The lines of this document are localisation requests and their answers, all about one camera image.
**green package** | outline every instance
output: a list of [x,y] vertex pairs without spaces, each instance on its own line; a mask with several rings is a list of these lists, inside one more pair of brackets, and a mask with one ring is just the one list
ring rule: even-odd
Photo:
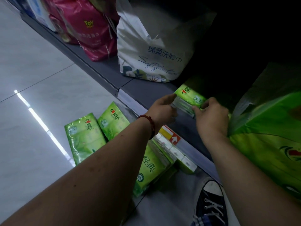
[[[112,102],[98,118],[98,123],[107,139],[112,140],[135,119],[136,117],[131,111],[122,105]],[[168,159],[153,141],[149,140],[134,187],[134,196],[141,195],[148,188],[149,183],[164,172],[169,165]]]
[[92,113],[65,125],[65,131],[75,165],[78,165],[106,144],[106,140]]
[[301,92],[241,115],[230,140],[277,184],[301,199]]
[[178,107],[180,110],[183,110],[191,117],[194,116],[194,111],[192,110],[192,106],[197,106],[201,108],[201,105],[205,102],[206,98],[200,95],[198,92],[194,91],[187,85],[183,84],[176,91],[175,94],[177,97],[175,98],[173,104]]

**brand logo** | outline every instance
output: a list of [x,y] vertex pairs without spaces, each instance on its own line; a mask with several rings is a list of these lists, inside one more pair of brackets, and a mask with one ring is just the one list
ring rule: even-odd
[[111,116],[115,119],[115,120],[119,120],[119,116],[117,115],[115,109],[111,109]]
[[182,90],[182,94],[187,94],[187,93],[189,93],[189,91],[190,91],[190,88],[186,87],[185,89]]
[[143,180],[144,180],[143,174],[142,174],[142,173],[139,173],[138,176],[137,176],[137,181],[138,181],[138,182],[143,182]]
[[288,157],[290,160],[297,163],[301,163],[301,152],[289,146],[282,146],[280,150]]
[[87,130],[92,130],[93,127],[92,127],[90,119],[85,120],[85,125],[86,125]]
[[87,28],[92,28],[94,25],[93,25],[93,20],[89,20],[89,21],[84,21],[84,23],[86,24]]

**sneaker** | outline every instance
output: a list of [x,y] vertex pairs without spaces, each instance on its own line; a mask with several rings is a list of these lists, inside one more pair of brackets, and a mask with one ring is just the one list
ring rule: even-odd
[[216,181],[205,182],[193,218],[190,226],[228,226],[224,195]]

